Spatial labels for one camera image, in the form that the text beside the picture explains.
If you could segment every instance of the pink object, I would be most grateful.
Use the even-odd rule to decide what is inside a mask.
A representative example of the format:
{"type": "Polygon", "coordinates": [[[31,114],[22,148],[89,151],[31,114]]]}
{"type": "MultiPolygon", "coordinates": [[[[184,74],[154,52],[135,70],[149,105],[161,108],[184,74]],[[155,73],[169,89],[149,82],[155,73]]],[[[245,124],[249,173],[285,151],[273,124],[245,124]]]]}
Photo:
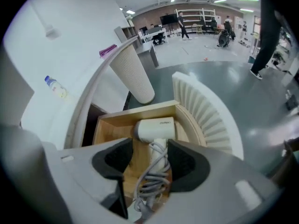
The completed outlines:
{"type": "Polygon", "coordinates": [[[111,51],[114,50],[115,48],[117,48],[117,45],[113,44],[112,46],[107,47],[104,50],[100,50],[99,51],[100,57],[103,59],[106,59],[109,56],[109,54],[111,53],[111,51]]]}

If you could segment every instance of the water bottle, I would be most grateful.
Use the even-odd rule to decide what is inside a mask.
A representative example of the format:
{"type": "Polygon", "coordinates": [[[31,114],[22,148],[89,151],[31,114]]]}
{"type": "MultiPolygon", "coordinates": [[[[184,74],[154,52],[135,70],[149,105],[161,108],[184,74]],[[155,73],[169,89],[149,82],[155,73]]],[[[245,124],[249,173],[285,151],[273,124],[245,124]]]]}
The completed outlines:
{"type": "Polygon", "coordinates": [[[59,97],[65,98],[67,96],[66,89],[60,83],[58,83],[57,80],[55,80],[49,76],[46,76],[45,82],[51,88],[51,90],[54,93],[56,93],[59,97]]]}

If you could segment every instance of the wooden drawer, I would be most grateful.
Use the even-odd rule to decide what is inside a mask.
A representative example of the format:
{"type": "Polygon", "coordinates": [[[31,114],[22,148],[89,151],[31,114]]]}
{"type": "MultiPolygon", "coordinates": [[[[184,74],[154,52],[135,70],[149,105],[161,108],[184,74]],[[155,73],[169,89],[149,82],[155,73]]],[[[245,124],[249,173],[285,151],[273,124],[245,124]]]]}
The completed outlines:
{"type": "Polygon", "coordinates": [[[120,138],[133,139],[133,157],[124,172],[125,196],[133,196],[138,178],[150,164],[150,148],[148,143],[142,143],[133,136],[135,124],[141,119],[170,116],[175,119],[177,140],[206,147],[204,135],[195,119],[175,100],[99,117],[93,138],[94,145],[100,145],[120,138]]]}

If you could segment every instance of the television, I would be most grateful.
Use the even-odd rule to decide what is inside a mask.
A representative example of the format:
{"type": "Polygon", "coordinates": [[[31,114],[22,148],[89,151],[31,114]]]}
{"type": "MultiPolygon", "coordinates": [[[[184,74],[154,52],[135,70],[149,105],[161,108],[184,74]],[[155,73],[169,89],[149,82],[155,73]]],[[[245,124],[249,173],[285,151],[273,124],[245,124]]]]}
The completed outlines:
{"type": "Polygon", "coordinates": [[[171,23],[178,22],[178,17],[176,14],[170,14],[160,17],[162,25],[167,25],[171,23]]]}

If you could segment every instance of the gray floor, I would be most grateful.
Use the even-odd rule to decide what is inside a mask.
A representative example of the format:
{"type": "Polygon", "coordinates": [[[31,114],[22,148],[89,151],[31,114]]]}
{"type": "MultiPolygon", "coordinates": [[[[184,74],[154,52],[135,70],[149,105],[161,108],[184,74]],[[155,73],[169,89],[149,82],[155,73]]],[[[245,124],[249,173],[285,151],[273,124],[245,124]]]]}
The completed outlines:
{"type": "MultiPolygon", "coordinates": [[[[174,72],[195,76],[232,113],[241,134],[245,161],[267,174],[282,160],[284,140],[299,135],[299,117],[290,116],[285,107],[286,91],[299,97],[299,87],[294,81],[283,85],[282,80],[289,75],[278,70],[261,71],[260,81],[249,69],[249,64],[240,62],[196,62],[157,69],[149,74],[156,94],[151,104],[174,99],[171,78],[174,72]]],[[[129,108],[140,106],[134,97],[130,99],[129,108]]]]}
{"type": "Polygon", "coordinates": [[[227,48],[217,47],[217,35],[189,34],[192,40],[183,41],[179,37],[169,38],[169,44],[164,43],[155,47],[159,67],[164,68],[178,64],[204,61],[247,62],[250,48],[246,48],[237,40],[231,41],[227,48]]]}

